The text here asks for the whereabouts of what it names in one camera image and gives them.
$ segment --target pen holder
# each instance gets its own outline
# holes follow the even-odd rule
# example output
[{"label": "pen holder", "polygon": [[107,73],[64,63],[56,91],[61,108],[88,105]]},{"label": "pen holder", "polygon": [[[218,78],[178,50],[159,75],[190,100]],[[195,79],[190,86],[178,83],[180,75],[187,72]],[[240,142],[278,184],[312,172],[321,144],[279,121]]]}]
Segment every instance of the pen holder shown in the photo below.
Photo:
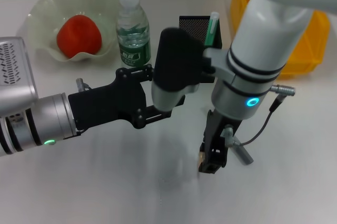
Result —
[{"label": "pen holder", "polygon": [[[205,43],[207,29],[209,26],[210,16],[180,16],[179,17],[179,28],[188,32],[194,38]],[[221,32],[220,32],[220,20],[216,27],[213,48],[222,48],[221,42]]]}]

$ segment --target white table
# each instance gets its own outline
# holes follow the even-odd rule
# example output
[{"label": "white table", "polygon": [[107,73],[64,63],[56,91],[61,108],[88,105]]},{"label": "white table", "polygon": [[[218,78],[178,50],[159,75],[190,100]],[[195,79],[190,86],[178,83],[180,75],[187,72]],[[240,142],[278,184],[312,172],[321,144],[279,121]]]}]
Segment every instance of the white table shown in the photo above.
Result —
[{"label": "white table", "polygon": [[[38,0],[0,0],[0,36],[25,34],[23,21]],[[155,60],[162,29],[179,15],[221,13],[223,45],[231,42],[230,0],[142,0]],[[212,108],[211,84],[188,95],[170,119],[134,129],[116,121],[55,146],[0,159],[0,220],[5,224],[230,223],[308,224],[337,220],[337,42],[331,32],[324,63],[308,76],[282,82],[297,94],[274,113],[242,166],[229,152],[215,175],[198,174],[197,156]],[[61,64],[30,54],[40,97],[113,81],[119,59]],[[150,83],[144,89],[151,104]],[[260,129],[269,94],[238,137]]]}]

